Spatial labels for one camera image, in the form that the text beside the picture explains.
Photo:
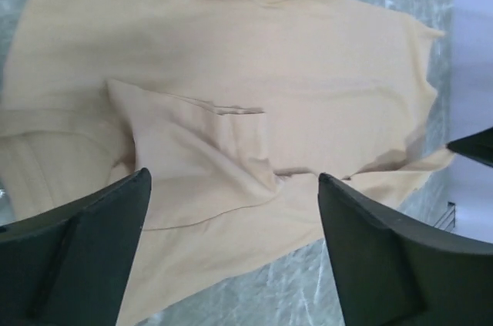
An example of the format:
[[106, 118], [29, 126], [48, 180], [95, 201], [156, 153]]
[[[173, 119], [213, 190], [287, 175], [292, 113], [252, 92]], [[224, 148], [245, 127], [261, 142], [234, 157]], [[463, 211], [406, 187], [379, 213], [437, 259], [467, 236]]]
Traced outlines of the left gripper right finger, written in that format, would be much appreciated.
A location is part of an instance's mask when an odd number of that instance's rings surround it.
[[492, 245], [439, 230], [319, 177], [318, 203], [347, 325], [492, 323]]

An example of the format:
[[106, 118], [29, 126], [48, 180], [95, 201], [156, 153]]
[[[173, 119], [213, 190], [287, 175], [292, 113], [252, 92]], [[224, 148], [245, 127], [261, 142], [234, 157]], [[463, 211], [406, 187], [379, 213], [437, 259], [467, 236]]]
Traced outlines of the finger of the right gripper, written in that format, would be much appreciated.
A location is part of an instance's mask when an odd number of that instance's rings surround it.
[[486, 166], [493, 166], [493, 128], [456, 139], [447, 148]]

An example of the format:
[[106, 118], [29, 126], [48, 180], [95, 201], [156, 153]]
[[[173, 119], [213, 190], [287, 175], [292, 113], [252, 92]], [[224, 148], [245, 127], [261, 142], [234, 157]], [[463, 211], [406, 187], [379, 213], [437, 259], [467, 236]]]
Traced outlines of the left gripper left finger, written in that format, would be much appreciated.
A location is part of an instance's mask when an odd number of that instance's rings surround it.
[[146, 168], [1, 228], [3, 325], [114, 325], [146, 217]]

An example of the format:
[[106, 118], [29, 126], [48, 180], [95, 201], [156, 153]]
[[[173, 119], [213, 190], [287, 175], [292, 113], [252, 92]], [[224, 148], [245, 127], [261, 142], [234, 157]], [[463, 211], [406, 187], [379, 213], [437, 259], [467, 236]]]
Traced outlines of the beige t-shirt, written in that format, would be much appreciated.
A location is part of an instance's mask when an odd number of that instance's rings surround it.
[[1, 180], [19, 219], [147, 168], [118, 324], [322, 238], [318, 177], [398, 207], [440, 32], [357, 0], [28, 0], [4, 69]]

